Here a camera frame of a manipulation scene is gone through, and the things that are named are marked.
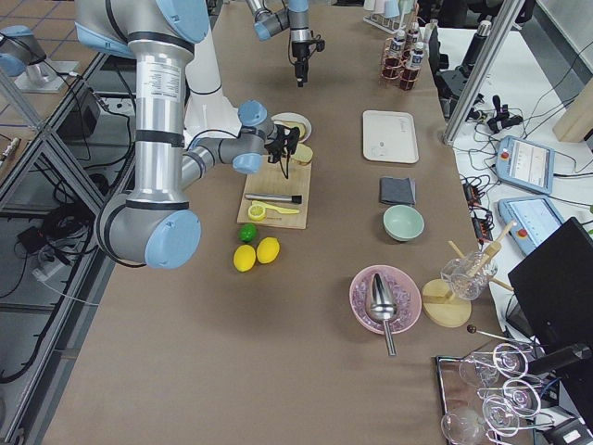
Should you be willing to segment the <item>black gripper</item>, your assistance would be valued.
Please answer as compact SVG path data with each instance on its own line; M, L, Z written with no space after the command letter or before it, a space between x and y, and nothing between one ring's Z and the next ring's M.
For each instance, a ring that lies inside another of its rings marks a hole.
M264 147L268 152L268 162L279 162L282 156L290 156L295 152L299 142L299 130L289 129L275 124L275 136Z
M306 82L306 64L313 52L321 52L325 48L325 41L313 31L291 31L291 53L295 63L295 75L298 87Z

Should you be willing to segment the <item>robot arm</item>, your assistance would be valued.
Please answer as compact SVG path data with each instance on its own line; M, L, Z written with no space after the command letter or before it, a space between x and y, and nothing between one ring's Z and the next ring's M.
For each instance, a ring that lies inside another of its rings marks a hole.
M217 164L251 174L289 159L300 132L226 99L203 1L80 1L75 25L84 45L136 63L134 188L100 211L98 243L130 267L177 268L201 236L185 187Z
M303 87L309 81L309 60L322 52L325 41L309 26L309 2L290 0L283 9L273 12L264 1L246 2L254 18L254 31L260 41L270 40L289 30L288 61L293 66L296 83Z

